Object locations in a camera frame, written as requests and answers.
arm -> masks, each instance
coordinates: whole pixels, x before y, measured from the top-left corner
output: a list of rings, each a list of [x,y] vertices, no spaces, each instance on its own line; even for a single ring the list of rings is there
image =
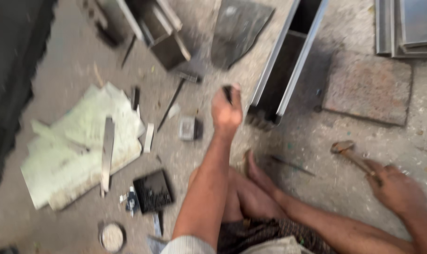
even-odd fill
[[[210,244],[214,250],[226,205],[231,143],[243,118],[239,84],[233,84],[231,97],[232,104],[227,101],[222,89],[213,97],[212,118],[215,132],[198,173],[187,191],[172,237],[195,236]]]
[[[394,166],[383,167],[368,160],[383,186],[379,187],[371,177],[367,177],[374,195],[383,205],[392,210],[405,224],[413,238],[414,248],[419,254],[427,254],[427,197],[410,177]]]

striped sleeve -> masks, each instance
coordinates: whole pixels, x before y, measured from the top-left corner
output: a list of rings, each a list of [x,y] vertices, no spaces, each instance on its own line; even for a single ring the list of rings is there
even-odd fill
[[[216,254],[215,250],[203,240],[189,235],[180,236],[163,249],[161,254]]]

hammer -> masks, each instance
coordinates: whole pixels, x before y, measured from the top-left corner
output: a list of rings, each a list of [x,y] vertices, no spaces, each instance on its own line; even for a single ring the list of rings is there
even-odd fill
[[[352,162],[358,165],[364,172],[372,176],[378,183],[378,185],[381,187],[383,185],[383,182],[376,175],[376,172],[364,162],[364,159],[353,151],[354,146],[355,143],[351,140],[336,142],[331,147],[331,153],[341,154],[344,157],[350,159]]]
[[[165,122],[166,116],[168,115],[168,112],[170,112],[170,108],[173,106],[174,101],[176,101],[177,95],[179,95],[180,90],[182,89],[182,85],[184,84],[184,82],[190,81],[193,83],[198,83],[200,81],[200,79],[198,78],[197,75],[188,75],[186,73],[183,72],[179,72],[178,73],[179,77],[180,77],[180,81],[179,81],[179,85],[176,88],[176,91],[173,94],[173,97],[171,97],[170,103],[168,104],[168,107],[166,108],[165,114],[163,114],[163,117],[160,121],[160,124],[157,127],[157,132],[160,130],[163,122]]]

bare foot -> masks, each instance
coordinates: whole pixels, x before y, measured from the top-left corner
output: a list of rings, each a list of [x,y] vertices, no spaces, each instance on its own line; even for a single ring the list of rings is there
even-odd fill
[[[278,188],[274,185],[273,181],[267,176],[267,174],[256,165],[254,153],[252,151],[249,151],[247,159],[249,162],[248,178],[268,195],[273,197]]]

dusty floor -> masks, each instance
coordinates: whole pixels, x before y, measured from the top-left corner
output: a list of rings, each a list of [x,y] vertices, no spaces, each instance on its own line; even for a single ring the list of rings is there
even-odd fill
[[[291,5],[291,1],[285,0],[259,2],[275,6],[276,12],[250,53],[224,72],[213,68],[208,60],[220,0],[171,0],[170,4],[184,23],[184,38],[194,49],[193,65],[204,75],[203,84],[186,84],[177,102],[183,114],[198,112],[197,117],[204,123],[203,138],[191,143],[178,141],[177,118],[173,118],[154,137],[150,154],[142,155],[113,176],[105,199],[99,197],[99,187],[96,187],[64,211],[53,212],[49,207],[36,211],[20,171],[27,156],[27,143],[34,137],[31,119],[52,123],[63,116],[90,83],[98,83],[94,66],[104,81],[111,81],[126,93],[131,85],[141,88],[140,107],[145,123],[158,123],[177,84],[177,78],[166,73],[139,43],[135,44],[125,68],[119,70],[115,54],[97,41],[74,0],[60,1],[55,9],[56,20],[47,55],[33,82],[35,98],[24,111],[23,129],[6,161],[0,186],[0,246],[17,245],[22,254],[35,252],[36,246],[40,253],[103,253],[97,240],[98,222],[118,221],[127,232],[128,242],[123,253],[150,253],[145,236],[153,234],[152,217],[131,218],[118,204],[118,197],[128,189],[133,178],[159,168],[166,170],[176,200],[163,214],[164,237],[168,239],[184,199],[188,177],[201,162],[212,135],[213,92],[224,83],[240,82],[246,106]],[[424,170],[427,166],[427,62],[411,62],[414,84],[405,128],[385,127],[312,110],[320,104],[315,93],[324,87],[329,59],[335,49],[373,54],[373,4],[372,0],[330,0],[283,123],[270,133],[242,126],[233,143],[231,164],[239,162],[241,154],[251,147],[260,157],[259,164],[278,179],[286,191],[312,205],[408,238],[399,220],[372,196],[363,173],[346,160],[331,155],[329,148],[335,141],[353,139],[359,152],[409,170],[410,176],[427,192]],[[418,135],[419,131],[423,131],[423,135]],[[263,159],[265,153],[285,154],[315,172],[317,177],[269,164]],[[155,159],[157,154],[162,164]]]

